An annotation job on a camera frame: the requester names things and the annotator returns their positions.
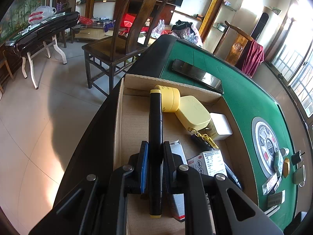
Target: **wall shelf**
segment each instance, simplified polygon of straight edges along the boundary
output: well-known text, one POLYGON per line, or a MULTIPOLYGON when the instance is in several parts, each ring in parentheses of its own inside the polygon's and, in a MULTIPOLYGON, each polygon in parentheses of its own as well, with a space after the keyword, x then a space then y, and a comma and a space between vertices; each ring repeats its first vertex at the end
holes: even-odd
POLYGON ((199 22, 202 22, 202 20, 201 20, 201 19, 196 18, 196 17, 191 16, 191 15, 188 15, 188 14, 183 13, 183 12, 181 12, 181 11, 174 11, 174 12, 176 12, 176 13, 178 13, 178 14, 181 14, 181 15, 184 15, 184 16, 186 16, 186 17, 189 17, 189 18, 195 19, 195 20, 197 20, 197 21, 199 21, 199 22))
POLYGON ((98 1, 98 0, 96 0, 96 1, 94 1, 94 2, 95 2, 95 3, 96 3, 96 2, 106 3, 106 2, 116 2, 116 0, 106 0, 105 2, 104 2, 104 1, 98 1))
POLYGON ((215 28, 216 30, 220 31, 221 33, 224 33, 223 31, 219 30, 217 27, 212 26, 213 28, 215 28))
POLYGON ((237 10, 235 10, 234 8, 232 8, 232 7, 230 7, 230 6, 227 6, 227 5, 225 5, 225 4, 222 4, 224 7, 226 7, 226 8, 228 8, 228 9, 230 9, 231 11, 237 11, 237 10))

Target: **wooden chair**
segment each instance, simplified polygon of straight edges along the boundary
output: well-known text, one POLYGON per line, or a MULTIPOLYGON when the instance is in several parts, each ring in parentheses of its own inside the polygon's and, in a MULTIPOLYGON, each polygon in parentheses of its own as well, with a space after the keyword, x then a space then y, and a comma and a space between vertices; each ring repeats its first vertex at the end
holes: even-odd
MULTIPOLYGON (((7 71, 8 71, 8 73, 9 73, 11 79, 14 81, 13 74, 12 74, 12 72, 11 72, 11 70, 10 70, 10 67, 9 67, 8 63, 7 63, 7 58, 6 58, 5 55, 4 55, 4 51, 3 51, 3 57, 4 57, 4 58, 0 61, 0 69, 1 69, 1 67, 2 67, 3 65, 5 65, 5 66, 7 67, 7 71)), ((1 84, 0 84, 0 99, 1 99, 3 93, 4 93, 4 89, 2 88, 2 86, 1 86, 1 84)))
POLYGON ((144 26, 147 18, 150 16, 157 0, 143 0, 140 11, 138 12, 134 23, 132 24, 127 38, 119 35, 120 25, 122 22, 122 17, 124 15, 126 6, 129 0, 123 0, 123 5, 119 9, 115 27, 113 30, 113 36, 107 37, 89 44, 82 46, 82 49, 85 52, 85 65, 86 65, 86 74, 87 74, 87 82, 88 88, 92 88, 95 86, 101 93, 108 96, 108 94, 103 91, 99 86, 97 86, 94 81, 103 75, 107 75, 109 77, 109 93, 113 89, 113 79, 114 76, 118 73, 124 71, 129 68, 134 63, 134 57, 140 53, 143 53, 149 42, 149 38, 151 32, 154 27, 157 26, 159 21, 159 15, 169 0, 163 0, 161 5, 158 7, 156 14, 151 22, 149 30, 146 35, 146 39, 144 44, 140 44, 137 42, 140 31, 144 26), (132 62, 127 63, 127 60, 132 58, 132 62), (122 67, 117 66, 119 63, 124 62, 122 67), (108 69, 102 67, 102 63, 105 63, 109 66, 108 69), (90 75, 90 64, 93 64, 97 68, 99 68, 102 72, 95 77, 91 78, 90 75))
POLYGON ((243 30, 241 30, 240 28, 231 25, 227 21, 225 21, 225 24, 227 25, 227 29, 223 33, 223 35, 222 35, 220 41, 218 42, 213 54, 215 55, 216 52, 218 51, 218 49, 220 48, 228 29, 231 28, 231 29, 235 30, 238 33, 237 38, 235 39, 227 57, 225 58, 226 62, 229 62, 231 65, 235 66, 237 61, 239 60, 241 54, 242 54, 242 51, 244 50, 245 46, 247 45, 248 41, 249 42, 253 41, 253 38, 250 35, 248 35, 246 32, 244 32, 243 30))

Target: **glass tabletop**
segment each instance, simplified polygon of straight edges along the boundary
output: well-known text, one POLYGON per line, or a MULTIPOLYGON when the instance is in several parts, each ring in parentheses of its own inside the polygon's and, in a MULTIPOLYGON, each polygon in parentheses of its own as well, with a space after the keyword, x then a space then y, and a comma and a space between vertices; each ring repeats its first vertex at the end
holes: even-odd
POLYGON ((18 40, 20 37, 24 36, 25 34, 28 34, 28 33, 30 33, 31 31, 36 30, 36 29, 38 29, 38 28, 41 28, 44 24, 49 23, 49 22, 55 20, 56 18, 63 17, 63 16, 65 16, 65 15, 70 15, 70 14, 72 14, 72 13, 74 13, 74 12, 61 12, 61 13, 57 13, 57 14, 54 14, 53 16, 51 16, 51 17, 49 17, 49 18, 47 18, 47 19, 41 21, 41 22, 38 23, 38 24, 29 25, 29 26, 27 26, 25 29, 19 31, 17 34, 15 34, 14 36, 12 36, 12 38, 10 38, 10 39, 8 40, 8 42, 16 41, 16 40, 18 40))

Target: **white plastic bag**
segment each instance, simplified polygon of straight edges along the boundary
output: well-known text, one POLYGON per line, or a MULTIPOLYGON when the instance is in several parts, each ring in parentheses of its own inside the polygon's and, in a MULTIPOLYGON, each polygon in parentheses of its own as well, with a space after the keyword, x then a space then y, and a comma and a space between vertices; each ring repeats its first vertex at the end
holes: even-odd
POLYGON ((56 12, 57 10, 53 7, 40 6, 29 15, 28 23, 31 25, 38 24, 46 18, 54 15, 56 12))
POLYGON ((157 27, 152 30, 151 37, 158 39, 161 36, 161 34, 164 30, 164 27, 165 27, 164 19, 159 20, 157 27))

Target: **black table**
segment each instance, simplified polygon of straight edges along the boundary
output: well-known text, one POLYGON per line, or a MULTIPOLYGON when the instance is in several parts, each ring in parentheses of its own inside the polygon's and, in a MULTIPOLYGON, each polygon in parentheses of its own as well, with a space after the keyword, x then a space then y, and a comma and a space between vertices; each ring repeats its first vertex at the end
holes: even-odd
MULTIPOLYGON (((262 184, 267 180, 267 176, 261 169, 262 163, 257 158, 259 150, 257 152, 255 150, 251 124, 255 117, 264 119, 275 132, 276 141, 279 142, 280 147, 288 147, 292 155, 294 147, 280 107, 273 98, 235 67, 195 45, 170 35, 161 36, 151 45, 135 62, 129 73, 206 88, 204 85, 174 73, 170 67, 175 59, 193 64, 222 80, 225 91, 223 97, 238 124, 247 146, 250 165, 253 166, 254 180, 251 178, 249 183, 250 187, 254 185, 258 193, 251 195, 252 200, 265 211, 267 196, 262 193, 262 184)), ((90 173, 99 176, 103 185, 108 182, 112 171, 117 94, 118 89, 115 87, 91 122, 65 171, 59 190, 64 190, 63 188, 66 187, 69 191, 79 180, 90 173)), ((278 213, 271 216, 271 219, 284 229, 293 218, 296 204, 297 187, 292 183, 292 176, 282 180, 279 190, 286 190, 285 203, 281 205, 278 213)), ((59 200, 60 194, 58 193, 56 201, 59 200)))
POLYGON ((25 71, 25 57, 28 57, 30 64, 30 74, 36 89, 38 89, 38 85, 34 76, 32 59, 44 50, 47 51, 48 57, 50 58, 51 55, 49 46, 53 45, 54 49, 62 56, 63 63, 67 63, 64 52, 58 47, 56 34, 63 32, 65 29, 76 26, 78 19, 79 13, 77 11, 58 13, 36 25, 29 25, 26 29, 18 32, 11 39, 6 41, 6 49, 8 51, 14 52, 23 60, 22 72, 24 78, 27 78, 25 71), (52 38, 52 42, 47 45, 46 40, 48 38, 52 38), (32 51, 36 50, 38 46, 41 46, 42 44, 43 48, 41 48, 36 53, 31 54, 32 51))

